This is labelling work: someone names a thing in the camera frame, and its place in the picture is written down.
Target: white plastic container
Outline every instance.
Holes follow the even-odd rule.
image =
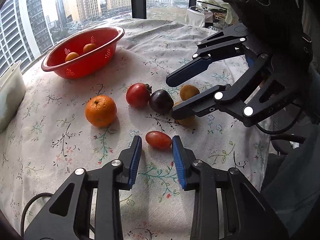
[[[20,65],[21,60],[0,77],[0,132],[9,125],[26,92]]]

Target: metal bolt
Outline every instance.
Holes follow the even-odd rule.
[[[119,166],[121,164],[121,160],[113,160],[111,165],[112,166]]]
[[[237,174],[239,174],[239,172],[240,171],[237,168],[231,168],[230,169],[230,173],[233,174],[233,175],[237,175]]]
[[[243,113],[244,113],[244,115],[246,115],[246,116],[252,115],[252,114],[253,114],[253,109],[252,109],[252,107],[250,107],[250,106],[245,107],[244,110],[243,110]]]
[[[201,160],[195,160],[192,163],[194,166],[201,166],[202,165],[202,161]]]
[[[221,99],[222,97],[223,97],[222,92],[216,92],[216,93],[214,94],[214,98],[217,99],[217,100]]]
[[[78,169],[76,169],[76,171],[75,171],[75,174],[76,175],[81,175],[81,174],[83,174],[84,173],[84,169],[82,169],[82,168],[78,168]]]

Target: small orange in basket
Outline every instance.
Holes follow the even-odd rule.
[[[92,98],[85,107],[85,117],[96,127],[106,127],[117,115],[116,103],[112,98],[99,95]]]
[[[75,58],[79,57],[79,54],[76,53],[76,52],[70,52],[67,56],[66,56],[66,59],[65,59],[65,62],[67,61],[70,61],[70,60],[73,60]]]
[[[94,43],[89,43],[83,47],[83,53],[88,53],[97,48],[97,45]]]

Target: floral tablecloth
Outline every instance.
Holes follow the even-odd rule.
[[[128,106],[131,84],[148,83],[180,100],[180,87],[170,88],[166,75],[191,60],[196,43],[215,32],[163,20],[126,19],[106,22],[120,26],[112,61],[95,74],[66,80],[41,70],[41,61],[24,74],[27,91],[17,115],[0,134],[0,209],[16,230],[26,203],[41,192],[54,193],[78,167],[87,171],[116,159],[135,135],[143,141],[136,184],[120,192],[125,239],[189,239],[194,192],[180,189],[171,151],[151,148],[145,134],[163,131],[180,135],[186,148],[212,167],[238,167],[259,190],[264,177],[269,137],[226,113],[196,118],[193,127],[178,125],[147,106]],[[187,83],[200,91],[217,84],[233,84],[247,69],[243,57],[213,63]],[[117,118],[106,129],[93,127],[84,116],[86,102],[108,95],[117,105]],[[92,225],[94,225],[94,193]],[[26,227],[44,200],[31,206]]]

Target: red bowl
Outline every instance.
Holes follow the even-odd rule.
[[[98,28],[67,39],[54,48],[43,60],[43,71],[54,71],[58,76],[75,79],[87,76],[105,66],[113,57],[117,42],[123,37],[124,29],[119,27]],[[97,48],[86,54],[83,47],[94,43]],[[78,58],[65,62],[70,52],[79,54]]]

